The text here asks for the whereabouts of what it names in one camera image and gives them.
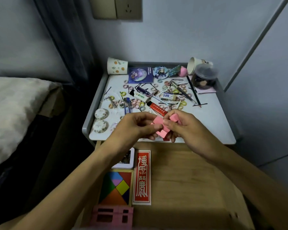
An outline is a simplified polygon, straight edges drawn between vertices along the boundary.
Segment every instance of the tangram puzzle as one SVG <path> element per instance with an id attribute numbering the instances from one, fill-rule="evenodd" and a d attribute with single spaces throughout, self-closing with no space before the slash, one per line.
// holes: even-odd
<path id="1" fill-rule="evenodd" d="M 112 170 L 103 178 L 98 204 L 131 205 L 132 193 L 133 173 Z"/>

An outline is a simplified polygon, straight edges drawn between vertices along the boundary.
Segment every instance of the black pencil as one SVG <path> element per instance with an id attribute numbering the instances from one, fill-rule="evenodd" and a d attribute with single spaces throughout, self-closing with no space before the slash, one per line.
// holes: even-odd
<path id="1" fill-rule="evenodd" d="M 194 96 L 195 96 L 195 98 L 196 98 L 196 101 L 197 101 L 198 105 L 199 105 L 200 108 L 201 108 L 200 100 L 198 99 L 198 96 L 197 96 L 197 94 L 196 94 L 196 92 L 195 92 L 195 89 L 194 89 L 194 87 L 193 87 L 193 84 L 192 84 L 189 76 L 187 76 L 187 79 L 188 79 L 189 84 L 190 84 L 190 86 L 191 86 L 191 90 L 192 90 L 192 92 L 193 92 L 193 94 L 194 94 Z"/>

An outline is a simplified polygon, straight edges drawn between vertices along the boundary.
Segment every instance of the red tube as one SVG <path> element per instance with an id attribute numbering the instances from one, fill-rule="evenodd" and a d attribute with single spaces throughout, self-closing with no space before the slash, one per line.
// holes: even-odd
<path id="1" fill-rule="evenodd" d="M 167 112 L 163 110 L 161 107 L 158 105 L 154 104 L 152 101 L 147 102 L 147 105 L 152 108 L 155 112 L 159 113 L 162 116 L 165 116 Z"/>

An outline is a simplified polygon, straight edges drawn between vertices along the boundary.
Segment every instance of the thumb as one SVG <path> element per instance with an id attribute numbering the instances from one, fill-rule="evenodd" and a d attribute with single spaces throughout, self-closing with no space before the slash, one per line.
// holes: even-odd
<path id="1" fill-rule="evenodd" d="M 141 135 L 152 135 L 153 133 L 156 133 L 157 131 L 160 131 L 162 129 L 162 124 L 150 124 L 145 127 L 141 127 Z"/>
<path id="2" fill-rule="evenodd" d="M 170 130 L 178 133 L 179 135 L 183 135 L 183 128 L 178 125 L 176 122 L 168 120 L 168 119 L 163 119 L 163 124 Z"/>

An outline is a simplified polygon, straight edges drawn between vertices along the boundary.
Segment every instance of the wall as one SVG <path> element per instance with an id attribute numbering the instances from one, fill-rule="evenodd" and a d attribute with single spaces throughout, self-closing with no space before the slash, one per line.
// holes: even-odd
<path id="1" fill-rule="evenodd" d="M 143 0 L 143 21 L 95 20 L 83 0 L 97 53 L 128 61 L 214 62 L 223 87 L 282 0 Z"/>
<path id="2" fill-rule="evenodd" d="M 242 156 L 288 174 L 288 158 L 273 162 L 288 155 L 288 4 L 226 97 L 243 135 L 237 144 Z"/>
<path id="3" fill-rule="evenodd" d="M 0 0 L 0 75 L 69 81 L 32 0 Z"/>

